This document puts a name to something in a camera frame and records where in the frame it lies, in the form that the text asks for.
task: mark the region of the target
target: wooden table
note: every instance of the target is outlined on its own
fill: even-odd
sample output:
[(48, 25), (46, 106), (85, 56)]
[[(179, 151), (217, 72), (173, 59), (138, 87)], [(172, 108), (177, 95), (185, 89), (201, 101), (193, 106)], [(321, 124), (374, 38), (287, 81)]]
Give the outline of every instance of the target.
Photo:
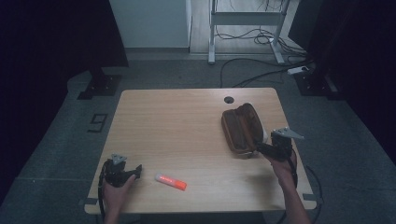
[[(233, 104), (224, 98), (232, 96)], [(269, 134), (288, 126), (276, 91), (189, 89), (124, 91), (109, 130), (88, 198), (97, 199), (98, 176), (112, 153), (128, 157), (125, 170), (143, 164), (125, 213), (196, 213), (283, 210), (284, 199), (270, 162), (262, 155), (235, 156), (221, 129), (221, 113), (243, 103), (254, 105)], [(298, 192), (312, 194), (298, 158)], [(185, 181), (185, 191), (154, 180), (157, 173)], [(305, 209), (316, 202), (303, 200)], [(97, 204), (85, 205), (99, 214)]]

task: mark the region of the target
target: highlighter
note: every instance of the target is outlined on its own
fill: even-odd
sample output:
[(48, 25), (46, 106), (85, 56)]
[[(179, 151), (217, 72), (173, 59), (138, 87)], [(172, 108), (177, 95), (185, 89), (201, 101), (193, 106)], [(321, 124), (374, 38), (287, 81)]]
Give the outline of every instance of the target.
[(162, 175), (162, 174), (156, 174), (155, 180), (157, 180), (158, 182), (161, 182), (165, 185), (174, 187), (176, 189), (185, 190), (187, 187), (187, 184), (185, 182), (174, 179), (174, 178), (166, 176), (166, 175)]

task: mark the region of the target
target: cable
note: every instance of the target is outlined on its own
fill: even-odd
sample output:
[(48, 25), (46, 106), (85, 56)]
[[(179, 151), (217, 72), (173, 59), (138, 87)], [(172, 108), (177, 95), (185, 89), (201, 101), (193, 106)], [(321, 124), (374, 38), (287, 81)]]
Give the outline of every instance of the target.
[(100, 213), (102, 214), (102, 220), (105, 220), (106, 212), (105, 207), (103, 205), (103, 179), (105, 178), (105, 169), (107, 168), (108, 161), (102, 166), (102, 170), (99, 175), (99, 183), (98, 183), (98, 201), (100, 207)]
[(254, 81), (256, 81), (256, 82), (270, 82), (270, 83), (275, 83), (275, 84), (285, 84), (285, 80), (283, 80), (283, 72), (281, 72), (280, 73), (280, 76), (279, 76), (279, 81), (273, 81), (273, 80), (254, 80)]
[(231, 63), (231, 62), (243, 61), (243, 60), (246, 60), (246, 61), (253, 61), (253, 62), (257, 62), (257, 63), (264, 63), (264, 64), (268, 64), (268, 65), (272, 65), (272, 66), (277, 66), (277, 67), (286, 67), (286, 68), (281, 69), (281, 70), (277, 70), (277, 71), (272, 71), (272, 72), (264, 73), (264, 74), (261, 74), (261, 75), (255, 76), (255, 77), (251, 77), (251, 78), (245, 79), (245, 80), (239, 82), (238, 84), (233, 85), (233, 88), (238, 87), (238, 86), (241, 86), (241, 88), (243, 88), (243, 87), (246, 87), (246, 85), (249, 84), (250, 82), (256, 81), (257, 79), (259, 79), (259, 78), (261, 78), (261, 77), (266, 77), (266, 76), (269, 76), (269, 75), (272, 75), (272, 74), (276, 74), (276, 73), (283, 73), (283, 72), (286, 72), (286, 71), (288, 71), (289, 69), (291, 69), (291, 68), (293, 68), (293, 67), (298, 67), (298, 66), (302, 66), (302, 65), (307, 65), (307, 64), (310, 64), (310, 63), (313, 62), (312, 60), (303, 60), (303, 61), (301, 61), (301, 62), (291, 63), (291, 64), (277, 64), (277, 63), (268, 63), (268, 62), (266, 62), (266, 61), (260, 61), (260, 60), (248, 59), (248, 58), (231, 59), (231, 60), (227, 61), (226, 63), (224, 63), (224, 64), (221, 66), (221, 69), (220, 69), (220, 86), (219, 86), (220, 88), (222, 88), (222, 86), (223, 86), (223, 71), (224, 71), (224, 67), (225, 67), (227, 64)]
[(269, 6), (269, 1), (268, 1), (268, 2), (267, 2), (267, 6), (266, 6), (266, 8), (265, 8), (265, 11), (267, 11), (268, 7), (270, 7), (273, 11), (274, 11), (274, 10), (278, 10), (278, 9), (279, 9), (279, 11), (281, 11), (281, 10), (282, 10), (282, 7), (283, 7), (283, 2), (284, 2), (284, 0), (281, 0), (281, 1), (280, 1), (280, 5), (279, 5), (278, 7), (275, 7), (275, 1), (274, 1), (273, 7), (270, 7), (270, 6)]
[(236, 11), (235, 8), (233, 7), (233, 2), (230, 0), (230, 6), (233, 9), (233, 11)]
[(317, 220), (318, 220), (318, 217), (319, 217), (319, 215), (320, 215), (320, 212), (321, 212), (321, 206), (322, 206), (322, 204), (324, 203), (324, 201), (323, 201), (323, 190), (322, 190), (320, 181), (319, 181), (319, 179), (318, 179), (318, 176), (315, 174), (315, 172), (311, 169), (311, 167), (309, 167), (309, 166), (305, 166), (305, 167), (306, 167), (306, 169), (309, 170), (309, 172), (311, 172), (311, 174), (314, 176), (315, 180), (316, 180), (317, 183), (318, 183), (318, 188), (319, 188), (319, 198), (321, 199), (321, 203), (319, 204), (317, 214), (315, 215), (315, 217), (314, 217), (314, 219), (313, 219), (313, 221), (312, 221), (312, 223), (316, 223)]
[(259, 11), (260, 7), (261, 7), (262, 5), (264, 5), (264, 1), (265, 1), (265, 0), (262, 0), (262, 3), (257, 7), (256, 11)]
[[(256, 36), (246, 36), (252, 32), (258, 31), (259, 33)], [(242, 35), (227, 35), (227, 34), (220, 34), (218, 27), (216, 26), (216, 36), (218, 36), (221, 39), (224, 40), (230, 40), (230, 39), (254, 39), (254, 43), (256, 44), (260, 44), (260, 45), (268, 45), (271, 44), (270, 38), (274, 38), (274, 34), (272, 34), (269, 31), (263, 30), (262, 27), (260, 26), (260, 28), (258, 29), (253, 29), (248, 31), (247, 33), (244, 33)], [(292, 46), (289, 46), (285, 39), (279, 37), (278, 38), (278, 44), (280, 45), (280, 47), (287, 53), (290, 54), (295, 54), (295, 55), (299, 55), (299, 56), (306, 56), (307, 53), (304, 52), (304, 49), (300, 49), (300, 48), (295, 48)]]
[[(296, 166), (297, 164), (294, 165), (294, 163), (291, 161), (290, 156), (288, 156), (288, 153), (286, 152), (286, 150), (285, 150), (283, 147), (281, 147), (281, 148), (279, 148), (279, 149), (283, 152), (283, 156), (285, 156), (285, 157), (287, 158), (287, 162), (288, 162), (289, 167), (290, 167), (290, 169), (291, 169), (291, 175), (292, 175), (292, 177), (293, 177), (294, 186), (295, 186), (295, 188), (297, 188), (297, 183), (298, 183), (297, 166)], [(286, 216), (287, 216), (287, 213), (286, 213), (286, 211), (285, 211), (285, 212), (283, 213), (282, 217), (279, 219), (279, 221), (278, 221), (276, 224), (282, 223), (282, 222), (285, 220)]]
[(267, 10), (268, 10), (268, 6), (269, 6), (269, 4), (270, 4), (270, 0), (267, 0), (267, 6), (265, 6), (265, 11), (267, 11)]

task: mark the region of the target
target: power strip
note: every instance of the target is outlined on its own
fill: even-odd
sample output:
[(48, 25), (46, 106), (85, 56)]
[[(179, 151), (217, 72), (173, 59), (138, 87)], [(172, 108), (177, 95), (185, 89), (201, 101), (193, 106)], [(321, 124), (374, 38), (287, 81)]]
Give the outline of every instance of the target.
[(296, 75), (300, 73), (306, 73), (309, 72), (309, 68), (306, 66), (301, 66), (301, 67), (296, 67), (296, 68), (291, 68), (288, 70), (288, 75)]

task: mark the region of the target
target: wrist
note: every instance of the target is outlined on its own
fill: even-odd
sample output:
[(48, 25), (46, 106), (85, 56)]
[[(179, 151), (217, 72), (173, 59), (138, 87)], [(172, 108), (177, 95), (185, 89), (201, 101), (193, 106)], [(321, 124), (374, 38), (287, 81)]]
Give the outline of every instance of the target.
[(106, 212), (104, 224), (117, 224), (119, 222), (120, 211), (109, 210)]
[(292, 175), (282, 176), (278, 179), (278, 183), (282, 189), (295, 189)]

